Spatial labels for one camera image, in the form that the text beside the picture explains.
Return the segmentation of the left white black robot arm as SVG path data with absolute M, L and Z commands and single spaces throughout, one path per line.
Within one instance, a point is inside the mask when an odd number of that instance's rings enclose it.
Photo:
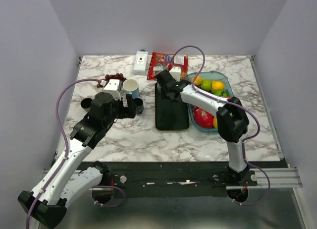
M 64 218 L 72 199 L 90 187 L 104 187 L 110 175 L 101 163 L 88 168 L 78 183 L 69 188 L 66 184 L 77 167 L 105 137 L 117 119 L 134 118 L 136 104 L 126 94 L 127 106 L 109 93 L 100 92 L 91 101 L 90 110 L 76 123 L 66 139 L 64 154 L 60 155 L 45 177 L 31 190 L 22 191 L 18 202 L 23 210 L 49 229 L 55 228 Z

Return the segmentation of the light blue hexagonal mug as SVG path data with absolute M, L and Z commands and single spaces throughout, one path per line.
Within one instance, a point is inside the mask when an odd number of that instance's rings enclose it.
M 134 79 L 127 79 L 123 82 L 122 88 L 126 94 L 132 95 L 132 98 L 139 97 L 139 84 Z

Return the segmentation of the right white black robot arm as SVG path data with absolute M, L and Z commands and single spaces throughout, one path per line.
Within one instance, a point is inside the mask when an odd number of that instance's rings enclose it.
M 229 152 L 228 180 L 240 185 L 246 179 L 249 170 L 243 146 L 243 137 L 248 131 L 249 119 L 240 100 L 219 97 L 200 90 L 190 81 L 176 81 L 168 70 L 156 75 L 162 97 L 194 105 L 217 118 L 217 130 L 226 141 Z

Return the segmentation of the brown striped mug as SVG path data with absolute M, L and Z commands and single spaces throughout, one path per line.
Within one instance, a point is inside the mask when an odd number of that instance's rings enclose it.
M 91 107 L 91 102 L 92 102 L 91 98 L 84 98 L 81 101 L 80 106 L 84 111 L 89 112 Z

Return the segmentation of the dark blue mug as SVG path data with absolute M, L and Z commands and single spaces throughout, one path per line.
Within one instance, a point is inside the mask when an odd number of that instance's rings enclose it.
M 133 101 L 134 101 L 134 104 L 136 105 L 136 114 L 137 115 L 142 114 L 144 111 L 143 100 L 141 98 L 135 98 Z

